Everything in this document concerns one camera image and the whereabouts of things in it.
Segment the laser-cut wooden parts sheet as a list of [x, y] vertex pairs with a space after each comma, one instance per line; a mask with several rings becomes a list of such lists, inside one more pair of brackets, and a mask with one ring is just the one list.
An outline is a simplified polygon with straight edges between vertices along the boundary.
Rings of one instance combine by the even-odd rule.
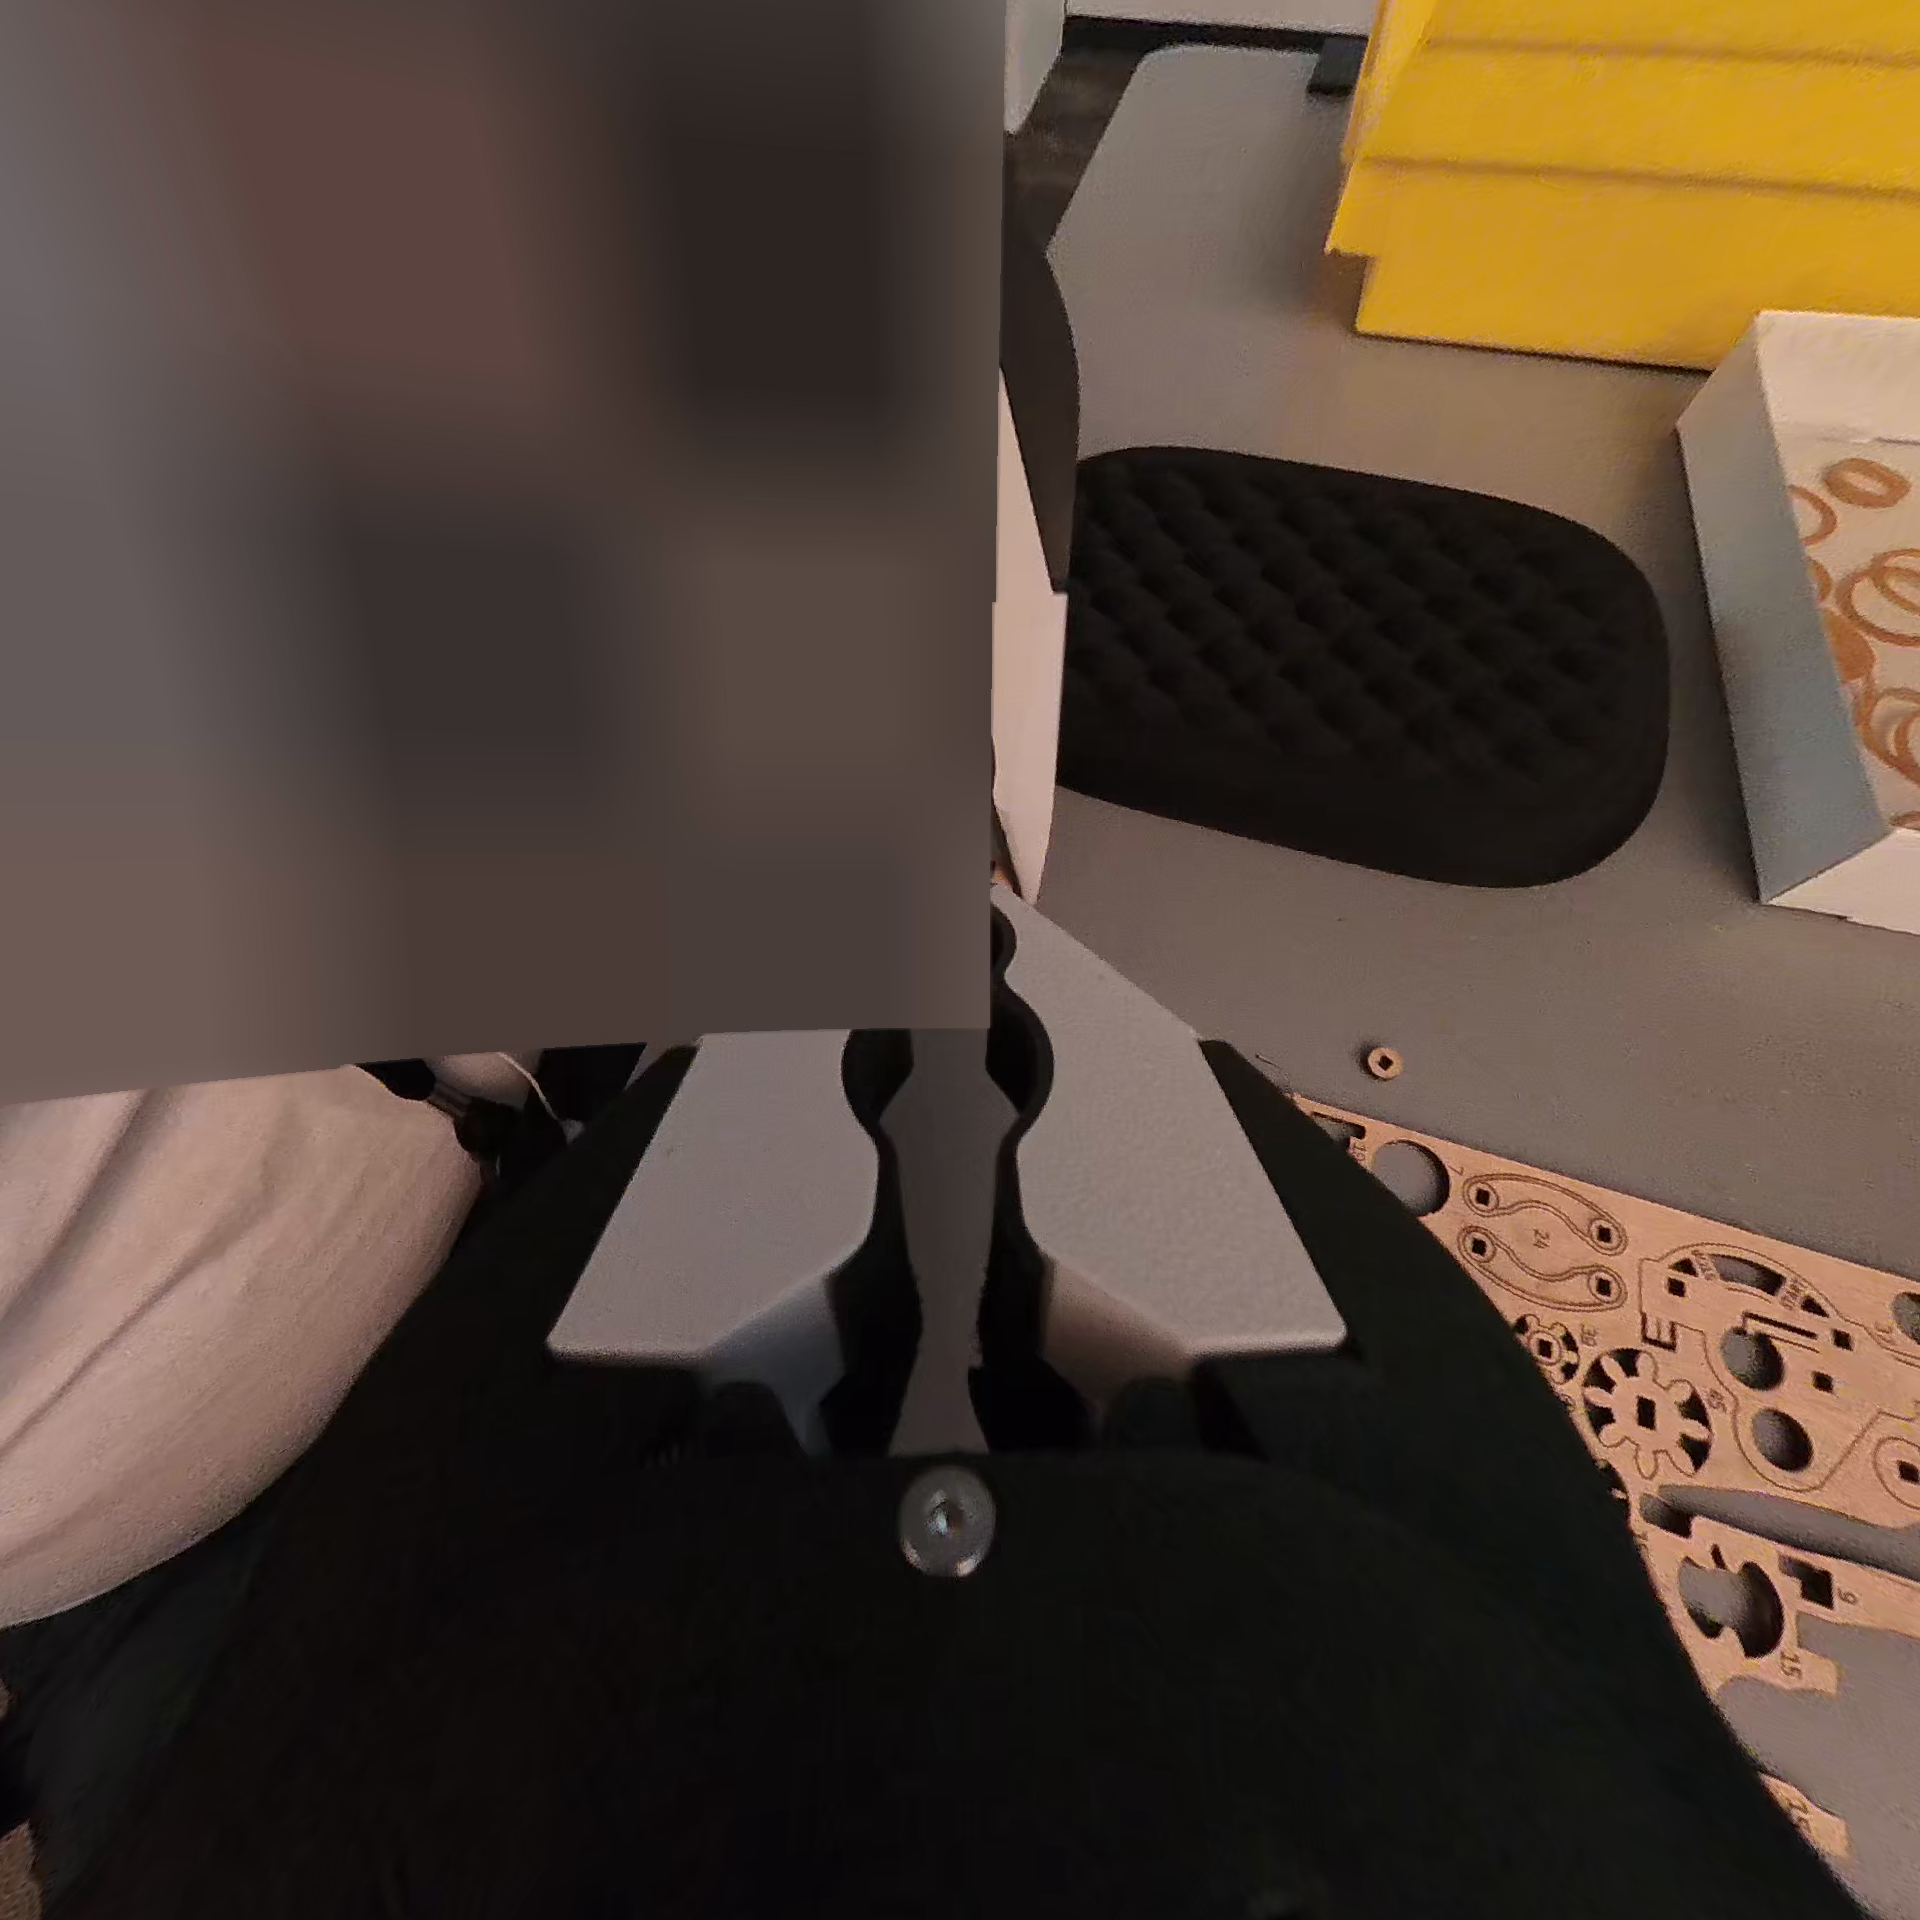
[[1915, 1280], [1296, 1095], [1505, 1322], [1620, 1502], [1713, 1705], [1844, 1710], [1827, 1755], [1760, 1761], [1851, 1892], [1915, 1915], [1915, 1736], [1816, 1641], [1915, 1648]]

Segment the yellow box stack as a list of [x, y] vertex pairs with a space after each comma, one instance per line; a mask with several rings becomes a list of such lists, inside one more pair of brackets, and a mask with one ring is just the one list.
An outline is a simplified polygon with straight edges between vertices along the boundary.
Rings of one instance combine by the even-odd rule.
[[1712, 371], [1918, 315], [1915, 3], [1391, 3], [1327, 252], [1361, 338]]

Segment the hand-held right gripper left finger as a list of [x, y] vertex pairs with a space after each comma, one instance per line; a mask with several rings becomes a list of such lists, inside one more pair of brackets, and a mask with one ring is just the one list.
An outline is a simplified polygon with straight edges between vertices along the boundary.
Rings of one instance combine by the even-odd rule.
[[758, 1385], [816, 1454], [884, 1454], [921, 1345], [884, 1113], [903, 1032], [696, 1043], [566, 1296], [560, 1361]]

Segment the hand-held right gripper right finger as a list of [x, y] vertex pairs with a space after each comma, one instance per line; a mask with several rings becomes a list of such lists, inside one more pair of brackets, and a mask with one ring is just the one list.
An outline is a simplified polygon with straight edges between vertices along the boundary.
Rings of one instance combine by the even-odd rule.
[[1345, 1324], [1196, 1032], [991, 890], [996, 1148], [982, 1419], [1096, 1419], [1214, 1361], [1335, 1353]]

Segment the person's white shirt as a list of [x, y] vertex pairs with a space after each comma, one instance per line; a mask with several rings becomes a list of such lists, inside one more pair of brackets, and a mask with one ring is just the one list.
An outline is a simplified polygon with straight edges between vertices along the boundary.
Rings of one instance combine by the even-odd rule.
[[1, 1113], [1, 1626], [233, 1521], [440, 1268], [481, 1171], [359, 1068]]

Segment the black quilted foam pad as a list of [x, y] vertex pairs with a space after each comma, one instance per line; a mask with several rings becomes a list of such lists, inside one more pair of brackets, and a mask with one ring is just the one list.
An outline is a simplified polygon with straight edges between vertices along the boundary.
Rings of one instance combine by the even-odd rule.
[[1587, 873], [1663, 783], [1657, 596], [1500, 496], [1220, 449], [1075, 476], [1062, 790], [1373, 873]]

